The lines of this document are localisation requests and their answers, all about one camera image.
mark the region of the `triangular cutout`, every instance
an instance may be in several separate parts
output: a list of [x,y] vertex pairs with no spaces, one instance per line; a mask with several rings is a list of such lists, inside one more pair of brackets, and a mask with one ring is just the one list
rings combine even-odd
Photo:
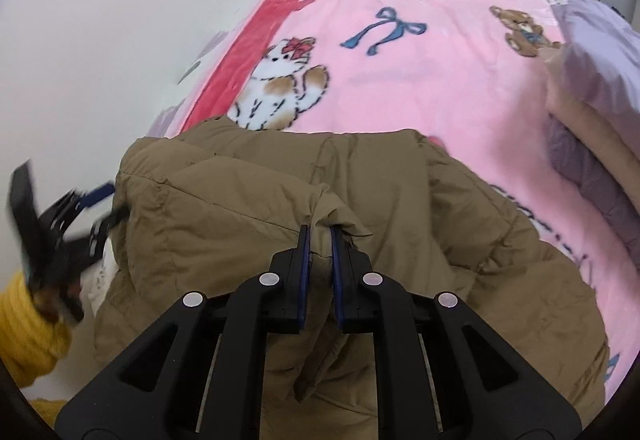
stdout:
[[123,370],[120,380],[139,390],[150,393],[156,388],[162,367],[171,345],[174,343],[178,327],[169,325],[146,349]]
[[463,326],[462,333],[474,356],[485,390],[499,390],[518,380],[518,373],[473,327],[469,325]]

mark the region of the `yellow sleeve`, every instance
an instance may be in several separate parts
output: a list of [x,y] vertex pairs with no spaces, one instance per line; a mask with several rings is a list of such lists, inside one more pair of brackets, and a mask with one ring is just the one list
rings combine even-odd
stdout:
[[22,274],[0,293],[0,359],[20,388],[47,375],[66,356],[71,330],[49,323],[33,306]]

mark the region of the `red bow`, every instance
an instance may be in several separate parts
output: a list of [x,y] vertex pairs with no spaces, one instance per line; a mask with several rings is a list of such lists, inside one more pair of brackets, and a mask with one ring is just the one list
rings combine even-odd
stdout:
[[303,55],[311,52],[314,47],[315,40],[313,38],[307,38],[300,41],[297,37],[289,39],[289,43],[282,49],[282,53],[286,54],[293,51],[293,59],[300,59]]

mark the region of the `blue bow tie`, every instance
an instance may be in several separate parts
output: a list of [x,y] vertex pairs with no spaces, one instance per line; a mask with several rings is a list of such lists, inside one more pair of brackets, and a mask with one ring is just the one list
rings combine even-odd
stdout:
[[367,55],[372,56],[378,53],[378,46],[390,41],[394,41],[395,39],[400,39],[404,35],[404,32],[420,35],[424,34],[427,31],[426,23],[410,23],[402,21],[398,18],[398,13],[396,12],[396,10],[390,6],[381,8],[376,14],[376,17],[378,19],[382,19],[382,21],[370,24],[364,30],[358,32],[355,36],[347,39],[347,41],[345,41],[344,43],[340,43],[340,46],[344,46],[345,48],[356,48],[356,46],[358,46],[358,44],[360,43],[362,37],[372,28],[384,25],[386,23],[395,23],[396,26],[391,34],[367,49]]

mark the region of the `teddy bear print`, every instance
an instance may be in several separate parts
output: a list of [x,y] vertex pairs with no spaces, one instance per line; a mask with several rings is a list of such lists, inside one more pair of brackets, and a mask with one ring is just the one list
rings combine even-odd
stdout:
[[536,25],[534,19],[526,12],[507,10],[492,6],[492,14],[511,30],[505,34],[507,44],[523,57],[537,57],[538,49],[544,47],[560,48],[559,42],[551,42],[544,35],[544,29]]

